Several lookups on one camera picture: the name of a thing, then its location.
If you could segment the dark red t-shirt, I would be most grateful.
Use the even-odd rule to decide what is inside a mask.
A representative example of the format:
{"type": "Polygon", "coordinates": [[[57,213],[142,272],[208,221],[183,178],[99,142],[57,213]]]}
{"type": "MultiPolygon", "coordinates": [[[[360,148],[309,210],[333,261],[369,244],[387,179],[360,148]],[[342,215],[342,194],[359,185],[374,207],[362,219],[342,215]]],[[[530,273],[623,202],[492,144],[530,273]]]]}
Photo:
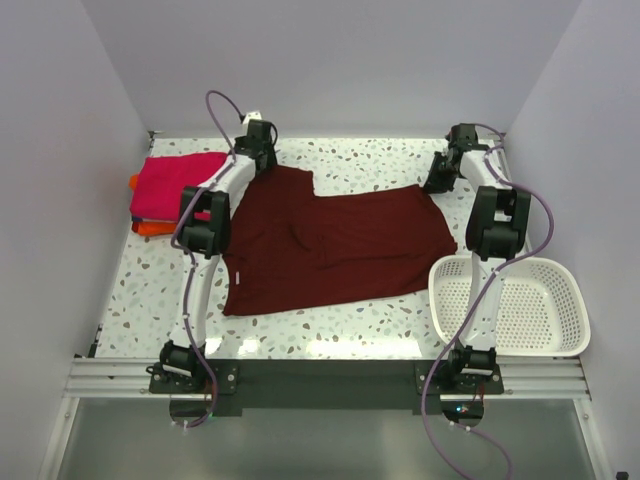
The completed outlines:
{"type": "Polygon", "coordinates": [[[231,220],[224,314],[251,316],[400,296],[426,288],[457,250],[420,186],[318,196],[309,171],[253,180],[231,220]]]}

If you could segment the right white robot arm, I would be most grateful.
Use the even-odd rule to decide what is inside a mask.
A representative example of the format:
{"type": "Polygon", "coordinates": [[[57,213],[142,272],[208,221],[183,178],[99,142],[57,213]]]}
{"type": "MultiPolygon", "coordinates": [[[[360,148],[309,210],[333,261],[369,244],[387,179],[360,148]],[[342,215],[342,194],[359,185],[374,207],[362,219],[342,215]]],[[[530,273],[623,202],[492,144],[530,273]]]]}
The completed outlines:
{"type": "Polygon", "coordinates": [[[510,187],[492,166],[490,147],[480,142],[473,124],[453,126],[445,136],[447,149],[434,154],[423,186],[428,194],[454,189],[466,179],[475,199],[465,232],[471,253],[469,305],[462,325],[434,364],[433,378],[459,393],[497,373],[496,336],[504,264],[523,249],[531,195],[510,187]]]}

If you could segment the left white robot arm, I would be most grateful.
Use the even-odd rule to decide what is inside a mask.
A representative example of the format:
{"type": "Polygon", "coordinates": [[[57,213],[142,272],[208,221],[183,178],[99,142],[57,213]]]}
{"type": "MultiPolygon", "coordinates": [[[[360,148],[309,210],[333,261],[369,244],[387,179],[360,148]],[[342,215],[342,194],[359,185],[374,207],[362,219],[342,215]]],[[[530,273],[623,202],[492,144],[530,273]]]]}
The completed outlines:
{"type": "Polygon", "coordinates": [[[180,198],[180,216],[171,237],[183,253],[183,292],[174,329],[160,353],[160,366],[185,392],[206,383],[206,314],[213,275],[230,245],[231,220],[244,192],[256,176],[277,165],[275,125],[252,113],[243,134],[231,145],[221,168],[197,186],[187,186],[180,198]]]}

